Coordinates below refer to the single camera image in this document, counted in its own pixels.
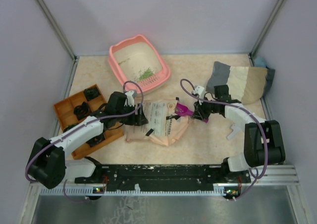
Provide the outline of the purple plastic scoop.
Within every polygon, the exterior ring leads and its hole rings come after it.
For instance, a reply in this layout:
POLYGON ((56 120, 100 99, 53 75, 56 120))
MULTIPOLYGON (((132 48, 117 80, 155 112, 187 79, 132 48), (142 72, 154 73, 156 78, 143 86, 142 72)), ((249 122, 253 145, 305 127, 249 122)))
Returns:
POLYGON ((195 114, 194 111, 190 110, 187 106, 185 106, 179 102, 176 104, 175 113, 179 116, 189 116, 192 119, 201 120, 205 123, 208 123, 208 121, 209 121, 208 118, 206 118, 206 119, 202 118, 200 115, 195 114))

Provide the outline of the beige cat litter bag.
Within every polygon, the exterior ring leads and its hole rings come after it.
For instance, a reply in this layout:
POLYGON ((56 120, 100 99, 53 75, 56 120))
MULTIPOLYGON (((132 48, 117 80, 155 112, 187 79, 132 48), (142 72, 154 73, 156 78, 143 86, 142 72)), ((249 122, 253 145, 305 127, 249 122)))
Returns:
POLYGON ((176 114, 176 105, 176 99, 144 101, 142 108, 148 123, 125 128, 125 140, 127 142, 151 141, 164 146, 175 143, 192 122, 189 116, 176 114))

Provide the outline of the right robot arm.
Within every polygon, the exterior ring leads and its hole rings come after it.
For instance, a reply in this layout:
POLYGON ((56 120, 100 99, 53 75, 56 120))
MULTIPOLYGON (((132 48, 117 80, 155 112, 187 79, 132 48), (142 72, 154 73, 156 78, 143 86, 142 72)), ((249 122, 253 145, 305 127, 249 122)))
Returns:
POLYGON ((276 120, 265 120, 252 114, 239 100, 231 98, 227 85, 215 87, 212 101, 207 99, 207 93, 202 86, 192 90, 192 95, 198 98, 193 117, 207 121, 210 114, 218 113, 244 132, 243 152, 223 161, 221 176, 225 181, 233 182, 239 171, 285 161, 281 128, 276 120))

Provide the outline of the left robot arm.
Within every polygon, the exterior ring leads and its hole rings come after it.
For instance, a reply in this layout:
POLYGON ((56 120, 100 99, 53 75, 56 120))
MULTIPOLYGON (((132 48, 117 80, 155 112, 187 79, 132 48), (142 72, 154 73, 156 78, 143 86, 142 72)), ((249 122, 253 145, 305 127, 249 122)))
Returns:
POLYGON ((53 189, 68 179, 86 177, 93 183, 103 177, 103 170, 86 157, 67 161, 66 158, 89 140, 113 128, 117 123, 142 126, 148 121, 143 114, 142 103, 135 103, 137 92, 113 92, 103 110, 97 110, 81 123, 65 133, 34 143, 25 177, 53 189))

